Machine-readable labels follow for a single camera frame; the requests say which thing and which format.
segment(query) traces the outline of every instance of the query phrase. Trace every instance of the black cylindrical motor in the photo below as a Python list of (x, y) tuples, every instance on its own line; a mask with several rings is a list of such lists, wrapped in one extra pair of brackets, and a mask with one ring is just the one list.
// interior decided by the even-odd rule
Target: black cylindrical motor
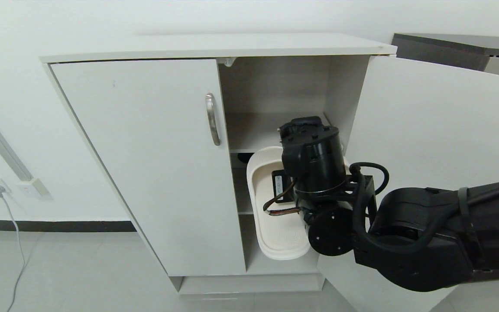
[(338, 191), (346, 172), (338, 128), (317, 116), (296, 118), (280, 128), (285, 172), (297, 179), (297, 197), (311, 200)]

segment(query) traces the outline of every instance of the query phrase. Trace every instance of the black baseboard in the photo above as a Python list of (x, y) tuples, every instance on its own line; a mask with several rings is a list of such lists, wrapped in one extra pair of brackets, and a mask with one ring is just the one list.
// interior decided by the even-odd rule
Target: black baseboard
[[(135, 232), (130, 221), (17, 221), (25, 232)], [(12, 221), (0, 220), (0, 231), (15, 231)]]

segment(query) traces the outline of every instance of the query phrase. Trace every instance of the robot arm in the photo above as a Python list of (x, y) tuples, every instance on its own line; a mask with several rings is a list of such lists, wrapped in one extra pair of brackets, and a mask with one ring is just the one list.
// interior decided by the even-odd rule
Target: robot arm
[[(357, 162), (347, 172), (337, 128), (307, 117), (279, 131), (283, 166), (292, 179), (285, 193), (293, 193), (296, 207), (269, 214), (301, 211), (317, 252), (335, 256), (353, 250), (356, 263), (417, 292), (479, 275), (490, 279), (499, 272), (499, 182), (457, 191), (397, 189), (384, 197), (377, 211), (375, 195), (386, 187), (388, 171)], [(361, 173), (362, 166), (383, 171), (378, 189), (372, 176)]]

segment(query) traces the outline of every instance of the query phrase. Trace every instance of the metal door handle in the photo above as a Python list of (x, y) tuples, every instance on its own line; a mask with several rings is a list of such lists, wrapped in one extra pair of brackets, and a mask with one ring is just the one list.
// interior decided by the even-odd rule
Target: metal door handle
[(214, 117), (214, 96), (213, 93), (208, 93), (205, 95), (205, 104), (207, 107), (207, 118), (209, 119), (209, 128), (211, 129), (211, 137), (213, 138), (213, 143), (216, 146), (220, 145), (220, 138), (218, 137), (217, 122)]

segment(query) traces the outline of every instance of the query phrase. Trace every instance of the gray floor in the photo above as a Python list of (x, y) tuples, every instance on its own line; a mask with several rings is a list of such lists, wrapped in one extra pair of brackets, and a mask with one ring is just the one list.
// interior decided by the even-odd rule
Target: gray floor
[[(179, 296), (155, 273), (137, 233), (21, 233), (28, 266), (13, 312), (354, 312), (327, 282), (322, 292)], [(0, 311), (22, 265), (13, 232), (0, 231)], [(499, 312), (499, 281), (463, 284), (432, 312)]]

